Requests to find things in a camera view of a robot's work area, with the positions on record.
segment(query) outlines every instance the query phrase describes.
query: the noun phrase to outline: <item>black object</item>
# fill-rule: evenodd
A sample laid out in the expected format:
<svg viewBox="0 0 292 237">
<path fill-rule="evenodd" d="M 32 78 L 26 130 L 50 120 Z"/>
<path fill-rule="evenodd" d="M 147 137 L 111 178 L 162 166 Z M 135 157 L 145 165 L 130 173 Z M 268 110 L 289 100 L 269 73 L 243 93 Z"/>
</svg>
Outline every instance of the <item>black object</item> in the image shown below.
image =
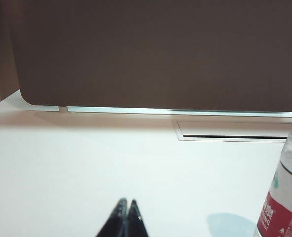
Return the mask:
<svg viewBox="0 0 292 237">
<path fill-rule="evenodd" d="M 131 202 L 127 220 L 128 237 L 148 237 L 136 200 Z"/>
<path fill-rule="evenodd" d="M 127 200 L 122 198 L 96 237 L 127 237 L 126 211 Z"/>
</svg>

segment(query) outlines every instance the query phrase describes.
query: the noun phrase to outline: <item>brown partition panel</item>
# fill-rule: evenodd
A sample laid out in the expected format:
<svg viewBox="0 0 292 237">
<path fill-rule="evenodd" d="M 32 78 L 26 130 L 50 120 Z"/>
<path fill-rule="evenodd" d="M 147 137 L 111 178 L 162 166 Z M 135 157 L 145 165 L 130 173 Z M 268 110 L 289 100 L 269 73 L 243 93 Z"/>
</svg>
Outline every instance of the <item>brown partition panel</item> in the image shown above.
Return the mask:
<svg viewBox="0 0 292 237">
<path fill-rule="evenodd" d="M 32 104 L 292 111 L 292 1 L 17 0 Z"/>
</svg>

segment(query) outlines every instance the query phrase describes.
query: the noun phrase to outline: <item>bottle label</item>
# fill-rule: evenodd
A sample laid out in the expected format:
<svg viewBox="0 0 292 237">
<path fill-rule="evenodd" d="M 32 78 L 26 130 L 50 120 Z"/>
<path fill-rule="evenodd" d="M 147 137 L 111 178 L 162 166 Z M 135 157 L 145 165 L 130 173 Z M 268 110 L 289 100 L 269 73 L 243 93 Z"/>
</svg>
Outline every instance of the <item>bottle label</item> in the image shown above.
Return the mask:
<svg viewBox="0 0 292 237">
<path fill-rule="evenodd" d="M 257 227 L 263 237 L 292 237 L 292 173 L 281 163 L 275 172 Z"/>
</svg>

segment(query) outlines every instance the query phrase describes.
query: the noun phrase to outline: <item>clear plastic bottle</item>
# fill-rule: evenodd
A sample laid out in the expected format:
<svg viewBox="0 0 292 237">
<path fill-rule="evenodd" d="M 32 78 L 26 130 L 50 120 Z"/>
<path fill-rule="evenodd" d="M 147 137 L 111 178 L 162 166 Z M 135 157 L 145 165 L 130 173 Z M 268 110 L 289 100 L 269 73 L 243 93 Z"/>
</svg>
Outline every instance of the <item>clear plastic bottle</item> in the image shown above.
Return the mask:
<svg viewBox="0 0 292 237">
<path fill-rule="evenodd" d="M 292 237 L 292 130 L 284 144 L 253 237 Z"/>
</svg>

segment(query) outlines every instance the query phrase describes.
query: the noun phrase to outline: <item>desk surface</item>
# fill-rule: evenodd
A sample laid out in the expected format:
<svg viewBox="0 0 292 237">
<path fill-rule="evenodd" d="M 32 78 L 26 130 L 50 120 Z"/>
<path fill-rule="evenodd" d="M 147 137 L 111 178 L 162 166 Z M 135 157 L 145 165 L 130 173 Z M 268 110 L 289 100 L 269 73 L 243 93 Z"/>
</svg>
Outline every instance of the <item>desk surface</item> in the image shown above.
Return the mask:
<svg viewBox="0 0 292 237">
<path fill-rule="evenodd" d="M 0 237 L 93 237 L 121 197 L 151 237 L 250 236 L 283 146 L 178 141 L 172 119 L 194 116 L 27 109 L 0 102 Z"/>
</svg>

